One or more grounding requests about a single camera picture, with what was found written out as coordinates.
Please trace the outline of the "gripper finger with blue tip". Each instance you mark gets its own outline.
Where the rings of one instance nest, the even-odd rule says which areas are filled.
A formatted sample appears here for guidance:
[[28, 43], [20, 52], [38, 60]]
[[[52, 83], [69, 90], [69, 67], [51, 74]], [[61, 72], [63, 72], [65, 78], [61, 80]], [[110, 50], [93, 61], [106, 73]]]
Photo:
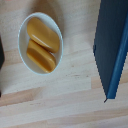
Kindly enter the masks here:
[[2, 68], [4, 61], [5, 61], [5, 56], [4, 56], [4, 50], [3, 50], [1, 36], [0, 36], [0, 70]]

